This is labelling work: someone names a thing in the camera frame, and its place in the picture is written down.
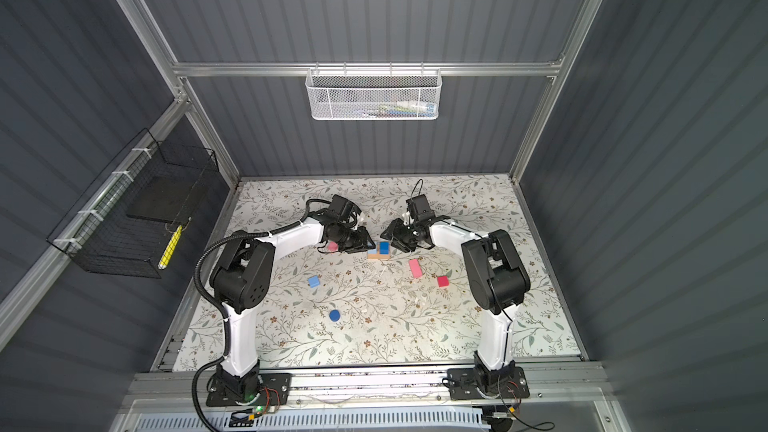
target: floral tablecloth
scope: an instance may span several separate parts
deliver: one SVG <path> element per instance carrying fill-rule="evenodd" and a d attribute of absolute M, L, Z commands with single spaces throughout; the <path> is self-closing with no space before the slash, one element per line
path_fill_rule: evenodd
<path fill-rule="evenodd" d="M 579 354 L 558 296 L 544 270 L 508 177 L 428 176 L 246 182 L 227 229 L 256 232 L 300 217 L 308 198 L 339 194 L 354 201 L 378 241 L 406 210 L 420 179 L 437 214 L 475 230 L 504 228 L 528 273 L 531 291 L 514 323 L 517 357 Z M 418 258 L 424 275 L 408 267 Z M 310 288 L 307 279 L 320 278 Z M 436 277 L 449 286 L 438 288 Z M 262 367 L 400 363 L 471 358 L 480 335 L 480 307 L 472 299 L 463 260 L 445 249 L 413 254 L 392 250 L 388 261 L 367 254 L 321 254 L 308 247 L 274 264 L 270 290 L 259 304 L 254 331 Z M 332 322 L 337 309 L 341 319 Z M 194 370 L 222 351 L 219 312 L 200 300 L 174 370 Z"/>

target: yellow object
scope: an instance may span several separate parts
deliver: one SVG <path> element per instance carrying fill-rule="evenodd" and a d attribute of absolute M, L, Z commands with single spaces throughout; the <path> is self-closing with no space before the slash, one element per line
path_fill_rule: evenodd
<path fill-rule="evenodd" d="M 174 250 L 176 250 L 176 245 L 179 243 L 179 238 L 181 238 L 182 230 L 182 227 L 178 226 L 176 227 L 176 232 L 170 236 L 168 246 L 165 248 L 165 252 L 163 252 L 163 257 L 160 258 L 158 269 L 162 270 L 168 266 L 168 262 L 170 262 L 170 258 L 174 255 Z"/>

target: robotic arm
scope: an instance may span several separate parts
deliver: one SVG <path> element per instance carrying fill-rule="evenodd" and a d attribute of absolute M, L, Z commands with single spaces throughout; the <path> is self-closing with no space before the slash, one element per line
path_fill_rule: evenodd
<path fill-rule="evenodd" d="M 474 232 L 459 226 L 448 216 L 437 216 L 424 195 L 406 203 L 405 220 L 392 221 L 382 238 L 403 252 L 444 247 L 464 257 L 469 289 L 484 309 L 474 382 L 482 394 L 496 395 L 498 384 L 514 377 L 512 324 L 531 279 L 506 231 Z"/>
<path fill-rule="evenodd" d="M 226 310 L 225 327 L 229 328 L 230 347 L 224 360 L 216 366 L 214 388 L 229 400 L 248 404 L 258 396 L 262 383 L 254 330 L 258 317 L 255 307 L 270 289 L 274 261 L 308 245 L 332 241 L 339 252 L 365 252 L 376 244 L 363 226 L 358 226 L 360 207 L 350 200 L 333 196 L 328 207 L 305 213 L 292 226 L 252 238 L 245 231 L 233 234 L 232 241 L 219 257 L 209 284 L 214 298 Z M 237 240 L 238 234 L 244 237 Z"/>

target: gray corrugated wall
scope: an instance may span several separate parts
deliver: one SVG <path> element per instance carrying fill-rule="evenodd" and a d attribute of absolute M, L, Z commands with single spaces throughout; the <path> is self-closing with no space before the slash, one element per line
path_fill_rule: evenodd
<path fill-rule="evenodd" d="M 167 140 L 200 146 L 186 120 Z M 0 352 L 4 431 L 109 428 L 134 374 L 149 370 L 228 192 L 216 176 L 161 279 L 64 270 Z"/>
<path fill-rule="evenodd" d="M 190 78 L 243 176 L 506 172 L 544 77 L 445 78 L 436 120 L 314 120 L 299 78 Z"/>
<path fill-rule="evenodd" d="M 581 0 L 146 0 L 182 62 L 543 62 Z"/>
<path fill-rule="evenodd" d="M 113 0 L 0 0 L 0 298 L 173 99 Z"/>
<path fill-rule="evenodd" d="M 635 430 L 762 430 L 768 0 L 607 0 L 522 187 Z"/>

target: white arm segment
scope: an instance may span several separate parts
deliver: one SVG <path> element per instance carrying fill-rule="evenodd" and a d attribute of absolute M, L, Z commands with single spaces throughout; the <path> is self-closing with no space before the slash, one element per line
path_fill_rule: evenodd
<path fill-rule="evenodd" d="M 450 220 L 436 222 L 429 226 L 429 236 L 436 246 L 446 248 L 463 258 L 462 244 L 487 237 L 488 233 L 471 232 L 456 226 L 456 222 Z M 514 320 L 519 307 L 519 305 L 510 305 L 504 311 Z M 512 322 L 507 315 L 504 313 L 494 315 L 489 310 L 482 312 L 478 355 L 485 367 L 490 370 L 500 369 L 513 360 Z"/>
<path fill-rule="evenodd" d="M 275 246 L 275 260 L 277 260 L 307 245 L 319 243 L 322 240 L 322 230 L 323 226 L 320 222 L 314 218 L 307 218 L 301 226 L 259 240 Z M 230 353 L 221 367 L 232 375 L 242 377 L 254 368 L 259 360 L 254 331 L 257 326 L 256 312 L 260 308 L 248 308 L 242 314 L 238 314 L 227 303 L 224 303 L 224 306 L 230 322 Z"/>
<path fill-rule="evenodd" d="M 224 303 L 230 318 L 230 353 L 221 364 L 228 373 L 242 377 L 259 360 L 256 352 L 256 312 L 258 307 L 247 308 L 242 314 Z"/>

